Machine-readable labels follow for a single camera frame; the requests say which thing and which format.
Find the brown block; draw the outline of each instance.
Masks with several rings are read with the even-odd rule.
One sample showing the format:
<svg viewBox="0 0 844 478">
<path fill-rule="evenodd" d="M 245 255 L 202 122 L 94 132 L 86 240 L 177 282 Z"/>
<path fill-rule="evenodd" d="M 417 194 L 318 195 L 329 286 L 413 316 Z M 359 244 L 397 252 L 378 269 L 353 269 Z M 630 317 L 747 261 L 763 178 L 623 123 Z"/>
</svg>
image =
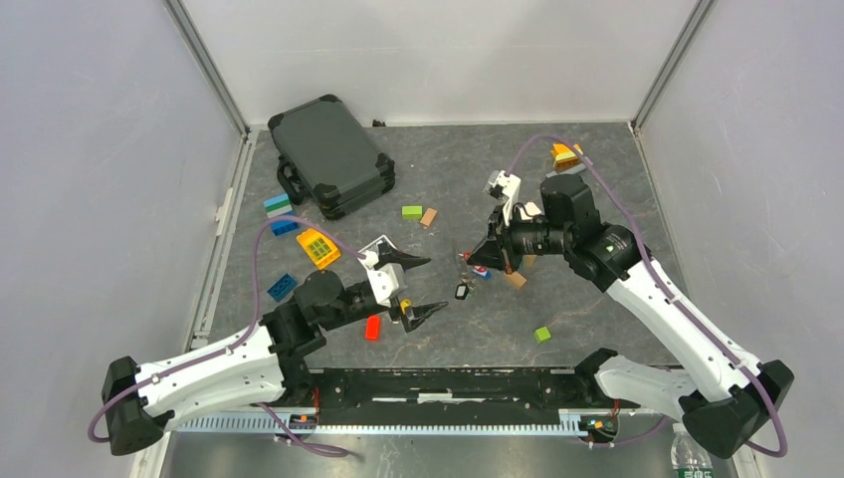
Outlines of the brown block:
<svg viewBox="0 0 844 478">
<path fill-rule="evenodd" d="M 525 282 L 528 281 L 528 279 L 525 279 L 525 276 L 518 272 L 513 272 L 512 274 L 505 274 L 504 278 L 507 279 L 507 281 L 510 282 L 513 287 L 516 288 L 516 290 L 521 289 Z"/>
<path fill-rule="evenodd" d="M 421 222 L 423 226 L 428 227 L 428 226 L 431 225 L 431 222 L 434 221 L 434 217 L 436 215 L 437 215 L 437 210 L 431 209 L 429 207 L 428 210 L 425 211 L 425 215 L 422 216 L 422 219 L 420 219 L 419 222 Z"/>
</svg>

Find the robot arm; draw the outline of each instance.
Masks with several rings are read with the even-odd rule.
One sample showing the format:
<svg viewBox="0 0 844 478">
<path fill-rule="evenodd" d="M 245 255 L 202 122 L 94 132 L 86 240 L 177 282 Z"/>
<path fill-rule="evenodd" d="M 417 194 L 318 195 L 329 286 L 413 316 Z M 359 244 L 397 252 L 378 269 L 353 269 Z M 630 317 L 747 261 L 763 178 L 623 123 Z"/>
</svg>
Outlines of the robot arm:
<svg viewBox="0 0 844 478">
<path fill-rule="evenodd" d="M 682 301 L 732 350 L 777 407 L 793 382 L 791 370 L 779 360 L 760 363 L 677 290 L 659 262 L 644 258 L 674 293 L 669 299 L 646 269 L 633 234 L 623 226 L 601 222 L 592 193 L 579 176 L 557 175 L 541 184 L 544 214 L 530 213 L 535 207 L 517 203 L 517 177 L 503 173 L 494 177 L 489 192 L 502 203 L 490 216 L 487 236 L 468 263 L 511 273 L 519 269 L 525 254 L 561 254 L 576 275 L 633 313 L 683 366 L 683 370 L 661 370 L 602 349 L 575 368 L 595 393 L 683 421 L 701 445 L 722 458 L 732 456 L 768 421 L 749 380 L 674 303 Z"/>
<path fill-rule="evenodd" d="M 266 314 L 235 349 L 244 329 L 182 356 L 138 365 L 132 358 L 113 361 L 103 387 L 103 403 L 130 386 L 152 384 L 119 401 L 105 414 L 111 454 L 146 448 L 167 431 L 215 411 L 257 402 L 296 405 L 314 386 L 305 356 L 325 346 L 321 330 L 333 330 L 371 315 L 389 312 L 411 332 L 448 303 L 401 307 L 404 271 L 430 262 L 395 249 L 386 236 L 363 248 L 368 281 L 343 287 L 334 272 L 310 274 L 293 296 Z M 163 371 L 212 353 L 224 354 L 159 377 Z"/>
</svg>

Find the red and blue object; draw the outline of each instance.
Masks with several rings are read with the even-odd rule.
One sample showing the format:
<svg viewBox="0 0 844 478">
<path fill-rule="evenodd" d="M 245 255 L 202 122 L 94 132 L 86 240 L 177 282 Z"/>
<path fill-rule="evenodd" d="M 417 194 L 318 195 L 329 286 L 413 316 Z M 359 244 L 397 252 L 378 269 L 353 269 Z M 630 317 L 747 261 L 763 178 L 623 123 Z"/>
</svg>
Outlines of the red and blue object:
<svg viewBox="0 0 844 478">
<path fill-rule="evenodd" d="M 273 219 L 279 216 L 293 216 L 296 213 L 293 211 L 290 197 L 287 194 L 276 196 L 272 199 L 264 201 L 264 210 L 267 211 L 267 218 Z M 287 234 L 291 231 L 299 229 L 299 223 L 294 221 L 279 221 L 270 226 L 273 234 L 276 237 L 282 234 Z"/>
<path fill-rule="evenodd" d="M 378 334 L 381 333 L 381 318 L 379 316 L 369 316 L 366 319 L 366 332 L 363 337 L 368 341 L 377 341 Z"/>
<path fill-rule="evenodd" d="M 472 266 L 472 272 L 483 277 L 484 279 L 489 279 L 493 276 L 489 269 L 481 266 Z"/>
<path fill-rule="evenodd" d="M 281 302 L 282 299 L 296 288 L 296 279 L 292 278 L 290 274 L 285 274 L 279 279 L 279 282 L 273 284 L 273 287 L 267 291 L 276 302 Z"/>
</svg>

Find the suitcase handle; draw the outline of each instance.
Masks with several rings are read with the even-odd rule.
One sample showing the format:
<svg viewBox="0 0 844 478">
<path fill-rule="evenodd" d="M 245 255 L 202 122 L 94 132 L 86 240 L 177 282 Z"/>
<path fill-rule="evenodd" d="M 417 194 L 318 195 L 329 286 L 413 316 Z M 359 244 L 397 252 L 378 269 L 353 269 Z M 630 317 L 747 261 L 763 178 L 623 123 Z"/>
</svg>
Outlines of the suitcase handle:
<svg viewBox="0 0 844 478">
<path fill-rule="evenodd" d="M 296 169 L 283 154 L 279 156 L 279 169 L 276 171 L 276 177 L 285 192 L 288 193 L 291 202 L 297 206 L 302 204 L 302 201 L 307 197 L 305 189 L 301 185 L 299 175 L 296 174 Z"/>
</svg>

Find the black suitcase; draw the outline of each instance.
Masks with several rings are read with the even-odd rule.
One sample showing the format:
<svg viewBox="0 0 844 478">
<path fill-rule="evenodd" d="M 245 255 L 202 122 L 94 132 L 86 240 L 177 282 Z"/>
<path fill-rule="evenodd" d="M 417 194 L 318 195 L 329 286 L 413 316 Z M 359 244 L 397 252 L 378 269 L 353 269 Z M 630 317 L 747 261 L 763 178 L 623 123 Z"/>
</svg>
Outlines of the black suitcase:
<svg viewBox="0 0 844 478">
<path fill-rule="evenodd" d="M 334 95 L 275 115 L 268 127 L 277 177 L 294 204 L 310 196 L 325 218 L 338 219 L 395 185 L 395 161 Z"/>
</svg>

